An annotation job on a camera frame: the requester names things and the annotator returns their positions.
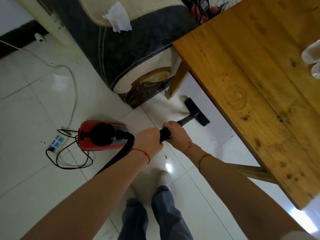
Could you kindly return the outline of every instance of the person's right arm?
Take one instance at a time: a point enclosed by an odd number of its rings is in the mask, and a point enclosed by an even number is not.
[[[163,127],[171,132],[167,141],[198,168],[199,160],[207,153],[192,143],[177,122],[169,121]],[[209,155],[202,159],[200,172],[249,240],[277,240],[289,232],[304,231],[280,205],[232,165]]]

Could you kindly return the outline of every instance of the vacuum cleaner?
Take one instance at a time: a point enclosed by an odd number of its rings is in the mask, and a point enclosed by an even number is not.
[[[207,124],[210,123],[210,121],[200,111],[200,109],[192,101],[191,98],[188,98],[184,102],[184,104],[188,108],[190,115],[177,121],[177,123],[180,126],[185,125],[186,123],[188,123],[192,119],[196,119],[202,126],[206,126]],[[171,137],[171,133],[168,128],[161,129],[159,143],[162,143],[163,141],[169,139],[170,137]],[[111,121],[100,121],[100,120],[89,120],[89,121],[83,122],[78,130],[78,135],[73,138],[75,138],[74,142],[76,142],[78,144],[79,148],[84,153],[85,153],[85,151],[87,151],[87,152],[101,151],[101,150],[105,150],[105,149],[116,149],[116,148],[122,147],[122,149],[102,169],[100,169],[97,174],[101,173],[103,170],[110,167],[111,165],[113,165],[114,163],[119,161],[121,158],[126,156],[130,152],[130,150],[133,148],[134,139],[135,139],[134,135],[128,132],[128,129],[124,123],[111,122]]]

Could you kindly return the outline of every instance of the wooden tabletop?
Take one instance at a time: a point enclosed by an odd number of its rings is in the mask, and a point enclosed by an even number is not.
[[[243,0],[173,43],[212,102],[293,204],[320,193],[320,80],[302,51],[320,0]]]

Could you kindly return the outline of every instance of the white shoe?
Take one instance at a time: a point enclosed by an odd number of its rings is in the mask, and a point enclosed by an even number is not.
[[[167,186],[170,190],[170,187],[171,187],[170,175],[167,171],[164,171],[164,170],[159,173],[157,188],[162,185]]]
[[[127,188],[127,191],[123,195],[124,199],[128,202],[131,199],[136,199],[137,198],[137,192],[132,186],[132,184],[129,185]]]

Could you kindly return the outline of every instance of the blue jeans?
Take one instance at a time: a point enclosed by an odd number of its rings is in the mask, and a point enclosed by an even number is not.
[[[160,227],[161,240],[193,240],[181,212],[175,208],[174,198],[167,186],[158,187],[152,197],[151,207]],[[148,215],[137,199],[127,202],[122,222],[118,240],[146,240]]]

